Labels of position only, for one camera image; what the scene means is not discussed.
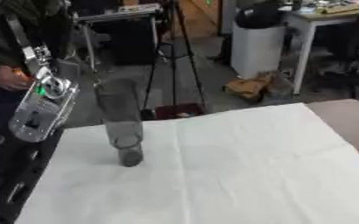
person's hand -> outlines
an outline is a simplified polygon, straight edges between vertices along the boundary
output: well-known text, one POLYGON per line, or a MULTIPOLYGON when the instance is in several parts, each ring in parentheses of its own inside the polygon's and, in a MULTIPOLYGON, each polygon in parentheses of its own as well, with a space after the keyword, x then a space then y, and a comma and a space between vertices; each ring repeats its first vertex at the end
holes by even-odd
POLYGON ((9 66, 0 66, 0 88, 8 91, 25 90, 32 84, 23 72, 15 74, 9 66))

metal stand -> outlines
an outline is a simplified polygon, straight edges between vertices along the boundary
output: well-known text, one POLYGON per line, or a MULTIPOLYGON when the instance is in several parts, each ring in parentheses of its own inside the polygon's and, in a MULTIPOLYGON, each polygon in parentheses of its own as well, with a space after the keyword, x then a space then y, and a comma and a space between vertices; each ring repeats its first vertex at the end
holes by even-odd
MULTIPOLYGON (((198 88, 199 95, 201 98, 201 106, 202 106, 203 110, 205 111, 206 103, 205 103, 204 93, 202 90, 202 85, 201 85, 199 75, 197 73, 196 65, 194 62, 194 53, 192 51, 192 47, 190 45, 189 38, 187 36, 187 28, 185 27, 185 17, 184 17, 183 11, 180 8, 180 5, 177 0, 167 1, 164 9, 165 9, 164 13, 166 13, 166 15, 167 15, 168 24, 170 25, 171 52, 170 52, 168 59, 171 62, 171 68, 172 68, 172 105, 174 106, 174 110, 177 107, 177 58, 178 57, 176 56, 176 43, 175 43, 176 42, 176 39, 175 39, 175 22, 176 22, 176 20, 175 20, 175 18, 177 16, 177 18, 179 20, 180 29, 181 29, 183 38, 185 39, 185 44, 187 47, 187 57, 189 58, 190 64, 192 66, 192 70, 194 73, 194 80, 196 82, 196 86, 198 88)), ((159 49, 163 44, 162 39, 163 39, 163 33, 160 33, 158 35, 158 44, 155 49, 154 59, 151 64, 151 73, 150 73, 150 78, 148 80, 147 89, 145 91, 145 99, 144 99, 143 109, 146 108, 147 102, 150 97, 152 82, 153 82, 155 69, 156 69, 156 64, 157 64, 158 57, 159 57, 159 49)))

table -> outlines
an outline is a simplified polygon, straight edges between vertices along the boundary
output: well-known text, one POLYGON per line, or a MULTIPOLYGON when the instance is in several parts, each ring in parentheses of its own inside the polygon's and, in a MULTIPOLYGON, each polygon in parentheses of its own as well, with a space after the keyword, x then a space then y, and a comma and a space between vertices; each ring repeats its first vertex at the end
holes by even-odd
POLYGON ((122 6, 118 9, 118 11, 106 10, 105 13, 100 15, 80 17, 77 13, 75 13, 74 22, 78 23, 82 27, 84 39, 86 39, 86 44, 88 49, 89 65, 92 71, 96 72, 95 52, 91 42, 90 27, 92 24, 100 23, 100 22, 125 20, 125 19, 150 18, 152 32, 153 32, 153 41, 154 43, 157 43, 158 34, 156 29, 155 17, 153 15, 160 10, 161 7, 158 3, 147 3, 147 4, 122 6))
POLYGON ((354 22, 359 15, 359 10, 346 11, 335 14, 300 14, 288 12, 285 18, 286 23, 300 31, 302 47, 299 54, 299 61, 294 75, 294 94, 298 95, 304 79, 306 64, 311 51, 316 28, 323 25, 338 25, 354 22))
POLYGON ((18 223, 359 223, 359 154, 305 105, 179 122, 145 125, 131 169, 102 126, 71 130, 18 223))
POLYGON ((307 106, 359 151, 359 101, 313 102, 307 106))

table leg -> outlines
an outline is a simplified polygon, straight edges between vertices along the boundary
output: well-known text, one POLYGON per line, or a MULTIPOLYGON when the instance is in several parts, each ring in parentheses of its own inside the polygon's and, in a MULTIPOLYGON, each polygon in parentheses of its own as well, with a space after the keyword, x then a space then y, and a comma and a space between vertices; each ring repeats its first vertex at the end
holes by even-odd
POLYGON ((152 27, 153 43, 155 43, 156 46, 158 44, 158 31, 157 31, 157 23, 155 17, 151 17, 151 27, 152 27))
POLYGON ((95 73, 96 72, 95 52, 94 52, 94 47, 92 46, 92 43, 91 43, 91 32, 89 30, 88 24, 83 24, 82 29, 83 29, 84 39, 86 39, 86 44, 87 44, 87 49, 88 49, 89 65, 90 65, 92 71, 95 73))
POLYGON ((315 31, 316 31, 316 26, 313 23, 309 23, 307 25, 308 25, 308 27, 307 27, 307 29, 305 29, 306 32, 301 33, 301 35, 303 35, 302 36, 303 43, 302 43, 302 49, 300 51, 299 62, 297 65, 297 69, 295 72, 295 78, 294 78, 294 94, 295 95, 299 95, 299 92, 300 92, 300 89, 302 86, 302 81, 305 76, 307 61, 309 59, 309 54, 312 49, 312 43, 313 43, 315 31))

white desk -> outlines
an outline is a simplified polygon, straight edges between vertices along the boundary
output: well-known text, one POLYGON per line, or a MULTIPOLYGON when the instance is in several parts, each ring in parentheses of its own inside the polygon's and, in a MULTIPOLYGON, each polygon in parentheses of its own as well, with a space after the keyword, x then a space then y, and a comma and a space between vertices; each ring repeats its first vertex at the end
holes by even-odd
POLYGON ((302 38, 302 47, 299 54, 299 61, 294 76, 294 94, 298 95, 306 71, 306 64, 311 51, 314 34, 318 26, 338 25, 353 22, 359 10, 325 16, 301 15, 296 12, 287 13, 286 23, 298 29, 302 38))

